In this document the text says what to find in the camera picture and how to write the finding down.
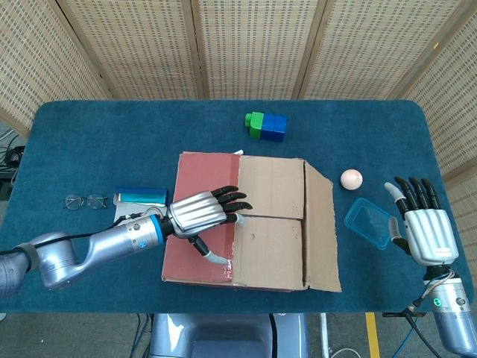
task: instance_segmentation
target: clear plastic container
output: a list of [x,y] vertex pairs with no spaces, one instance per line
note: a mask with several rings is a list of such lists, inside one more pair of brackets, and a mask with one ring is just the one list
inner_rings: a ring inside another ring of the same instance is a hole
[[344,218],[348,229],[366,239],[379,250],[391,242],[388,222],[391,215],[364,198],[357,198]]

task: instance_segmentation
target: eyeglasses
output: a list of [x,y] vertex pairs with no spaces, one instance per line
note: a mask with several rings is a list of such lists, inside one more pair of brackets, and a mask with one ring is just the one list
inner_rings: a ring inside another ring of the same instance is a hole
[[65,198],[65,209],[78,210],[81,207],[81,205],[84,204],[85,199],[88,206],[92,209],[96,210],[96,209],[107,208],[106,196],[99,195],[99,194],[91,194],[91,195],[88,195],[86,198],[82,198],[79,195],[71,194]]

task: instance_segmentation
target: blue box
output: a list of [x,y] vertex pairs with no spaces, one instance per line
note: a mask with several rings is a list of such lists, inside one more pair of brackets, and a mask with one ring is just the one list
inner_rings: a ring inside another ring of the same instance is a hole
[[389,219],[391,215],[364,198],[357,198],[344,218],[348,229],[363,239],[385,250],[391,242]]
[[167,205],[169,191],[166,188],[116,188],[115,197],[123,203]]

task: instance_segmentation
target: open cardboard box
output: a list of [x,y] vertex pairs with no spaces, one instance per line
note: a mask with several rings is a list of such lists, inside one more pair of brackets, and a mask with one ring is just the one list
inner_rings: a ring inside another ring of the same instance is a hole
[[166,281],[277,290],[340,292],[332,183],[303,159],[183,153],[174,200],[235,185],[252,210],[245,223],[200,235],[216,265],[187,240],[171,236],[162,269]]

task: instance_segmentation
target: toy block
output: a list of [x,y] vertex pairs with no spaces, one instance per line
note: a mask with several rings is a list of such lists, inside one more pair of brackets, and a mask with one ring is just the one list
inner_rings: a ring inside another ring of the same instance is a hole
[[245,115],[245,127],[250,128],[250,136],[260,139],[263,125],[263,113],[252,112]]
[[272,140],[275,142],[283,142],[283,137],[285,136],[285,132],[286,132],[286,117],[275,116],[274,135]]
[[265,113],[263,115],[262,132],[260,139],[273,140],[274,138],[275,116],[273,114]]

